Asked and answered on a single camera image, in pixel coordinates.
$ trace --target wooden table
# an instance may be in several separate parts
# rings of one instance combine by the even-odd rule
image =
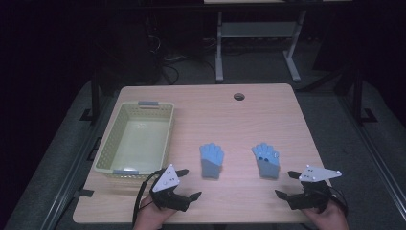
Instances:
[[[245,96],[243,101],[234,98]],[[187,212],[177,212],[168,223],[305,222],[300,211],[290,210],[274,190],[302,192],[288,171],[302,172],[306,164],[323,167],[305,118],[288,84],[235,84],[125,87],[106,132],[122,102],[174,103],[174,127],[168,164],[189,169],[175,190],[188,196],[203,192]],[[214,142],[225,156],[218,180],[201,177],[199,147]],[[280,154],[277,180],[262,179],[251,147],[266,142]],[[74,213],[80,223],[131,222],[141,182],[114,179],[93,169],[84,185],[94,191],[81,196]]]

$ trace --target cable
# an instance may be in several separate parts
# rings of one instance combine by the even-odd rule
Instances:
[[[145,208],[147,205],[149,205],[149,204],[147,204],[147,205],[145,205],[145,206],[143,206],[143,207],[140,208],[141,198],[143,197],[143,193],[144,193],[144,190],[146,189],[146,186],[147,186],[148,181],[149,181],[154,175],[156,175],[156,174],[161,174],[163,171],[164,171],[164,170],[159,170],[159,171],[153,172],[151,175],[149,175],[149,176],[147,177],[147,179],[146,179],[146,180],[143,182],[143,184],[141,185],[140,191],[139,191],[138,194],[137,194],[137,199],[135,200],[135,204],[134,204],[134,211],[133,211],[133,214],[132,214],[132,227],[134,227],[135,220],[137,219],[137,214],[138,214],[138,212],[139,212],[142,208]]]
[[[164,68],[164,67],[167,67],[167,68],[172,69],[173,71],[175,71],[175,73],[176,73],[176,78],[175,78],[174,81],[171,81],[171,80],[170,80],[168,74],[164,71],[164,69],[162,70],[161,74],[162,74],[162,76],[164,76],[164,78],[165,78],[165,80],[167,81],[168,85],[174,85],[174,84],[176,84],[176,82],[179,80],[179,71],[178,71],[176,68],[174,68],[174,67],[172,67],[172,66],[168,66],[168,65],[163,65],[162,67],[163,67],[163,68]]]

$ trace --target hand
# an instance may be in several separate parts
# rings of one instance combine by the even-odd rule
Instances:
[[[148,195],[141,200],[140,211],[134,224],[133,230],[157,230],[161,225],[170,218],[176,210],[161,208],[159,209]]]
[[[320,230],[348,230],[346,217],[340,206],[332,200],[328,201],[327,208],[319,213],[316,208],[301,210]]]

